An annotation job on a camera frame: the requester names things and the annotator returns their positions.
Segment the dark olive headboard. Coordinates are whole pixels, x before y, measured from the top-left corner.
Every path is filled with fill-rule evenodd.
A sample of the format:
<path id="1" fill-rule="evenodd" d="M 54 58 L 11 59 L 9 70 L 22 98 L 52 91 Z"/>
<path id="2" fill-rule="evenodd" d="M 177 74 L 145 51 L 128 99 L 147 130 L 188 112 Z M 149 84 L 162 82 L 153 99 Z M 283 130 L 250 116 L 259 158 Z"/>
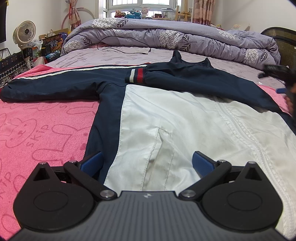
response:
<path id="1" fill-rule="evenodd" d="M 295 69 L 296 59 L 296 31 L 283 27 L 270 27 L 261 32 L 262 35 L 272 37 L 281 55 L 280 65 Z"/>

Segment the purple folded quilt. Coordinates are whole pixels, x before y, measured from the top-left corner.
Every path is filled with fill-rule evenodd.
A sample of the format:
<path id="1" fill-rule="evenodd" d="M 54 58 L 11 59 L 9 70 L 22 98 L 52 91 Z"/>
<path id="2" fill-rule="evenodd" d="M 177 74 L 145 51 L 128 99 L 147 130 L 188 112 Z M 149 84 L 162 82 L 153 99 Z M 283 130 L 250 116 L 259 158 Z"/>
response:
<path id="1" fill-rule="evenodd" d="M 280 64 L 276 41 L 257 32 L 187 22 L 99 18 L 75 28 L 61 54 L 104 43 L 110 46 L 163 48 L 242 63 L 261 70 Z"/>

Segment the purple bed sheet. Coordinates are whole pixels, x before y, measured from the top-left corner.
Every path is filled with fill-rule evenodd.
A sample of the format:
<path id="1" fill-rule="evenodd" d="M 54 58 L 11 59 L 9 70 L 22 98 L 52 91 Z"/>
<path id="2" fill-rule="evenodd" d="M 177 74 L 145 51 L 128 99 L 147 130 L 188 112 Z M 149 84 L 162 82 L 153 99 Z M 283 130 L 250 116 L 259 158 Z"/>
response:
<path id="1" fill-rule="evenodd" d="M 172 58 L 173 50 L 140 48 L 140 47 L 92 47 L 72 51 L 55 61 L 48 63 L 51 67 L 82 67 L 98 65 L 140 65 L 144 63 L 168 62 Z M 230 74 L 244 78 L 258 85 L 265 85 L 274 89 L 285 85 L 274 78 L 259 79 L 259 70 L 250 66 L 227 60 L 208 58 L 211 65 Z"/>

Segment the white window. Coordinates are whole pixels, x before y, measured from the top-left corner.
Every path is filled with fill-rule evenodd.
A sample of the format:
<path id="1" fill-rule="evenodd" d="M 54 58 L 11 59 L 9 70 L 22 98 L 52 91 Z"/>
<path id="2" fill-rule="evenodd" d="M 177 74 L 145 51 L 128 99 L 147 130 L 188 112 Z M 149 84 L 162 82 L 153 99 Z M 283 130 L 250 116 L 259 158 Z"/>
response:
<path id="1" fill-rule="evenodd" d="M 103 0 L 96 1 L 96 17 L 105 18 L 115 16 L 116 10 L 129 12 L 131 9 L 141 11 L 143 8 L 149 8 L 148 16 L 159 14 L 164 11 L 175 11 L 178 3 L 181 1 L 150 1 L 150 0 Z"/>

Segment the white desk fan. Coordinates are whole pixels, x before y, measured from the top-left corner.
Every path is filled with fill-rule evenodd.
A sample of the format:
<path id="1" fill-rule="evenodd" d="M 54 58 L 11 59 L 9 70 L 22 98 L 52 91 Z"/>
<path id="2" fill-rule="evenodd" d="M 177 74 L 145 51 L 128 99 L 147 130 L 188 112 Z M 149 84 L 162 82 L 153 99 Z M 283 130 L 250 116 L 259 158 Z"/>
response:
<path id="1" fill-rule="evenodd" d="M 32 21 L 24 21 L 13 32 L 13 41 L 22 50 L 34 39 L 36 26 Z"/>

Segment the black wall television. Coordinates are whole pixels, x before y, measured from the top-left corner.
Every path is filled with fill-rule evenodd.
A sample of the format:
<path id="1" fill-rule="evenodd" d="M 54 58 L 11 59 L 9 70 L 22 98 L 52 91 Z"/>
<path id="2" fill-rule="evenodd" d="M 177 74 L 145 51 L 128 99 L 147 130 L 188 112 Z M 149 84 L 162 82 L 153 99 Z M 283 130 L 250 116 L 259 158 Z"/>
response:
<path id="1" fill-rule="evenodd" d="M 6 11 L 9 1 L 2 0 L 0 5 L 0 43 L 6 41 Z"/>

